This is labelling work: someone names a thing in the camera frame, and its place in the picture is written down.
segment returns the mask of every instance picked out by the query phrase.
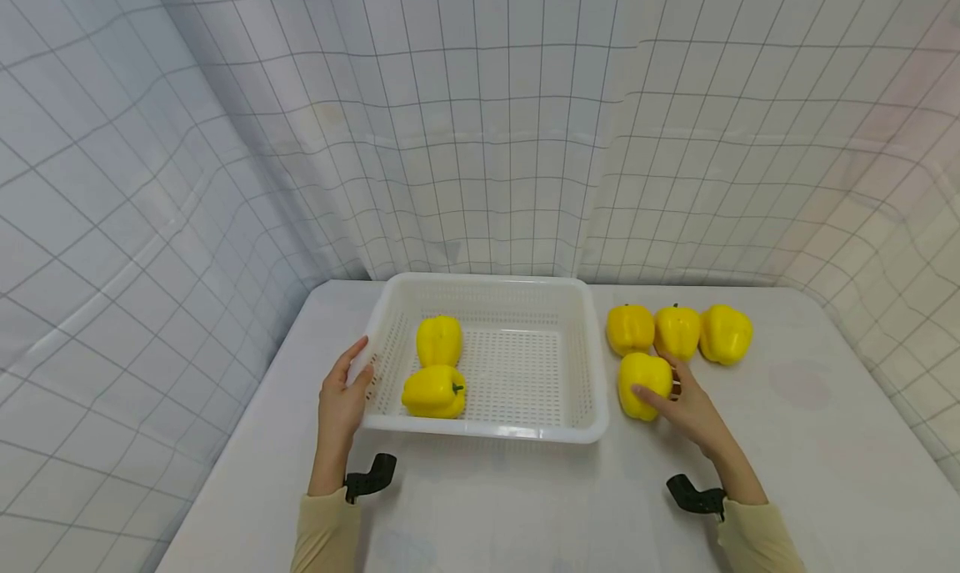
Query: yellow bell pepper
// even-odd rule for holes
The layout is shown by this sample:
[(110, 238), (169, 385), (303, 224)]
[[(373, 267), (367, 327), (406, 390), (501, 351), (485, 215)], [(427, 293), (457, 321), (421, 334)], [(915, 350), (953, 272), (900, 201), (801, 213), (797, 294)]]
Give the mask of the yellow bell pepper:
[(639, 304), (624, 304), (607, 313), (607, 341), (614, 352), (627, 356), (646, 352), (654, 343), (654, 318)]
[(456, 366), (463, 350), (463, 332), (452, 316), (424, 319), (417, 329), (417, 356), (421, 366)]
[(666, 350), (681, 360), (693, 358), (700, 341), (700, 314), (693, 308), (674, 306), (661, 308), (654, 320), (657, 327), (654, 345), (657, 352)]
[(621, 360), (620, 371), (617, 373), (617, 394), (620, 396), (620, 408), (624, 414), (641, 421), (655, 420), (657, 409), (633, 393), (634, 384), (646, 385), (658, 395), (668, 398), (673, 390), (673, 370), (670, 369), (670, 364), (658, 356), (634, 352)]
[(400, 402), (414, 416), (456, 419), (467, 406), (467, 380), (446, 364), (420, 369), (403, 384)]
[(700, 316), (700, 351), (703, 358), (727, 366), (746, 356), (753, 338), (753, 323), (744, 313), (714, 304)]

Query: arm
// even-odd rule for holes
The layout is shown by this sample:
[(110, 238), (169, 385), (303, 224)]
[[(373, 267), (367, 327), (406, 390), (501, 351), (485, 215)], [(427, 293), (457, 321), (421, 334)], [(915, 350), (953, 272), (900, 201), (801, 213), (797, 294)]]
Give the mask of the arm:
[(717, 530), (718, 541), (737, 573), (802, 573), (806, 571), (783, 518), (767, 500), (757, 473), (727, 428), (706, 391), (687, 363), (661, 353), (680, 379), (680, 395), (668, 400), (643, 385), (634, 385), (638, 398), (659, 410), (678, 431), (700, 447), (713, 463), (727, 492), (726, 520)]
[(291, 573), (353, 571), (360, 535), (360, 509), (347, 503), (347, 457), (353, 434), (360, 426), (366, 404), (365, 391), (373, 378), (368, 364), (347, 387), (350, 362), (367, 345), (364, 335), (343, 352), (323, 380), (317, 412), (317, 451), (306, 495), (301, 498), (297, 521), (297, 547)]

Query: beige sleeve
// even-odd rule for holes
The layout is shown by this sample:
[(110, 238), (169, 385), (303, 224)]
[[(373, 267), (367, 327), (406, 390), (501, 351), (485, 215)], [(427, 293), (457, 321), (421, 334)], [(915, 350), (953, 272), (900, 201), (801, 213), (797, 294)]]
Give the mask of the beige sleeve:
[(329, 496), (304, 496), (297, 519), (291, 573), (353, 573), (360, 507), (347, 503), (347, 487)]
[(803, 573), (779, 509), (724, 500), (726, 520), (717, 528), (720, 546), (734, 573)]

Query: white table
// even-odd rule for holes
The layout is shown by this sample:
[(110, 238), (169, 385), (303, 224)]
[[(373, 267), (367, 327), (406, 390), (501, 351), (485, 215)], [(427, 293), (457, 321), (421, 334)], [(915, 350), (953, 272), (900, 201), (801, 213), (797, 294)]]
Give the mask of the white table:
[[(285, 571), (316, 438), (324, 375), (363, 331), (381, 283), (310, 294), (160, 573)], [(601, 327), (614, 305), (652, 311), (723, 302), (756, 335), (733, 369), (693, 370), (782, 508), (811, 572), (956, 571), (960, 497), (816, 303), (793, 289), (593, 287)], [(714, 571), (713, 518), (675, 507), (663, 483), (714, 473), (669, 423), (620, 413), (595, 445), (358, 434), (350, 470), (397, 455), (393, 484), (361, 498), (364, 571)]]

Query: fabric wall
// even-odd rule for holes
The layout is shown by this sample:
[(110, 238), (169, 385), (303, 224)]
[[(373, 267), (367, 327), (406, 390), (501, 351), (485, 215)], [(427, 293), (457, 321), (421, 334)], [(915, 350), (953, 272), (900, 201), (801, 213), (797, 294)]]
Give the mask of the fabric wall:
[(0, 0), (5, 572), (153, 570), (308, 291), (403, 270), (802, 289), (960, 489), (958, 9)]
[(321, 268), (789, 284), (960, 489), (960, 0), (163, 1)]
[[(159, 0), (0, 0), (0, 570), (152, 571), (312, 264)], [(309, 259), (309, 267), (300, 258)]]

